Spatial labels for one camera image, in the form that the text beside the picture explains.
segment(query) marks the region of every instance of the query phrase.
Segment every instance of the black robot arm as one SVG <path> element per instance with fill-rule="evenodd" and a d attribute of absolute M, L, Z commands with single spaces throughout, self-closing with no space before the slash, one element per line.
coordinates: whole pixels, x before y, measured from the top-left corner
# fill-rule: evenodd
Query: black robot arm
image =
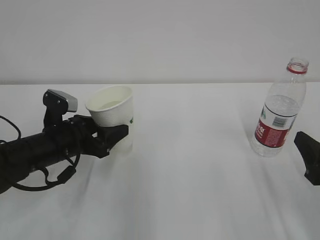
<path fill-rule="evenodd" d="M 294 139 L 294 143 L 304 161 L 304 176 L 315 186 L 320 185 L 320 142 L 299 131 Z"/>
<path fill-rule="evenodd" d="M 78 106 L 76 98 L 64 92 L 48 90 L 43 96 L 43 103 L 47 110 L 41 133 L 24 138 L 19 134 L 17 140 L 0 144 L 0 194 L 10 187 L 44 191 L 64 184 L 75 174 L 80 155 L 104 158 L 128 135 L 127 125 L 100 127 L 88 116 L 75 115 L 63 121 L 62 115 L 76 112 Z M 68 160 L 70 166 L 56 181 L 49 181 L 46 167 L 63 160 Z M 46 185 L 30 187 L 18 183 L 34 171 L 44 173 Z"/>

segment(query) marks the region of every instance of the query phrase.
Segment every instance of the bottle neck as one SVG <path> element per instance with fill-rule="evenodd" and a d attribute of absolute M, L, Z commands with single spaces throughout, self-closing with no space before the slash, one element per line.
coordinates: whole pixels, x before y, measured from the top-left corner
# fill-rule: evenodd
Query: bottle neck
<path fill-rule="evenodd" d="M 293 73 L 291 71 L 288 71 L 287 70 L 287 80 L 290 82 L 290 83 L 305 83 L 306 82 L 306 79 L 305 79 L 305 75 L 306 74 L 296 74 L 296 73 Z"/>

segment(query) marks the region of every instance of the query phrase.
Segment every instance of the black cable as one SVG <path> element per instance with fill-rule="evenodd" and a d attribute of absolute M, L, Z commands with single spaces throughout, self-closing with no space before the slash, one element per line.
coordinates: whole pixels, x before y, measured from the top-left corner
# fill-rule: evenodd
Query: black cable
<path fill-rule="evenodd" d="M 45 191 L 54 188 L 55 186 L 52 185 L 46 185 L 46 186 L 24 186 L 19 183 L 16 183 L 14 181 L 11 181 L 9 177 L 7 177 L 4 172 L 2 172 L 2 176 L 4 179 L 15 189 L 19 189 L 22 191 L 27 191 L 27 192 L 40 192 L 40 191 Z"/>
<path fill-rule="evenodd" d="M 17 131 L 17 133 L 18 133 L 17 140 L 21 139 L 21 136 L 22 136 L 21 131 L 12 121 L 10 121 L 9 119 L 7 119 L 6 117 L 1 116 L 1 115 L 0 115 L 0 119 L 5 120 L 8 124 L 10 124 Z M 0 140 L 0 143 L 7 143 L 7 142 L 4 140 Z"/>
<path fill-rule="evenodd" d="M 72 166 L 75 165 L 75 163 L 71 160 L 71 158 L 70 158 L 67 154 L 64 155 L 64 157 L 65 157 L 65 159 L 66 159 Z"/>
<path fill-rule="evenodd" d="M 48 186 L 52 186 L 52 185 L 57 186 L 57 185 L 59 185 L 59 184 L 58 184 L 58 181 L 49 181 L 49 180 L 48 180 L 48 177 L 49 177 L 49 171 L 48 171 L 48 169 L 46 169 L 45 167 L 37 167 L 37 169 L 38 169 L 39 171 L 43 172 L 44 177 L 45 177 L 45 179 L 44 179 L 45 184 L 47 184 Z"/>

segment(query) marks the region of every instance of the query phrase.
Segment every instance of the cup rim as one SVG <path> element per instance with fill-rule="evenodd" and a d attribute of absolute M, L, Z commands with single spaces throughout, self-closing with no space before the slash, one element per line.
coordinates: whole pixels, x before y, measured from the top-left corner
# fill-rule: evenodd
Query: cup rim
<path fill-rule="evenodd" d="M 114 105 L 114 106 L 111 106 L 111 107 L 104 108 L 104 109 L 93 110 L 93 109 L 90 109 L 90 108 L 88 107 L 88 102 L 89 102 L 97 93 L 102 92 L 102 91 L 104 91 L 104 90 L 106 90 L 106 89 L 115 88 L 115 87 L 122 87 L 122 88 L 127 88 L 127 89 L 129 89 L 130 92 L 131 92 L 131 93 L 130 93 L 130 96 L 128 96 L 126 99 L 124 99 L 123 101 L 119 102 L 118 104 L 116 104 L 116 105 Z M 122 105 L 122 104 L 126 103 L 127 101 L 129 101 L 129 99 L 131 99 L 131 98 L 133 97 L 133 94 L 132 94 L 132 93 L 133 93 L 133 91 L 132 91 L 131 87 L 129 87 L 129 86 L 124 86 L 124 85 L 106 86 L 106 87 L 103 87 L 103 88 L 95 91 L 95 92 L 89 97 L 89 99 L 88 99 L 88 100 L 86 101 L 86 103 L 85 103 L 85 108 L 86 108 L 89 112 L 93 112 L 93 113 L 101 113 L 101 112 L 109 111 L 109 110 L 115 109 L 115 108 L 119 107 L 120 105 Z"/>

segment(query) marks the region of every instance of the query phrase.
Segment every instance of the plastic water bottle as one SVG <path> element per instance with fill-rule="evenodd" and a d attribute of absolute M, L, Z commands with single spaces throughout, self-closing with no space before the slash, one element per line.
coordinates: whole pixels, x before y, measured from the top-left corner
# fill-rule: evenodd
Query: plastic water bottle
<path fill-rule="evenodd" d="M 286 77 L 271 86 L 251 140 L 257 154 L 274 157 L 281 151 L 306 95 L 308 65 L 305 59 L 291 58 Z"/>

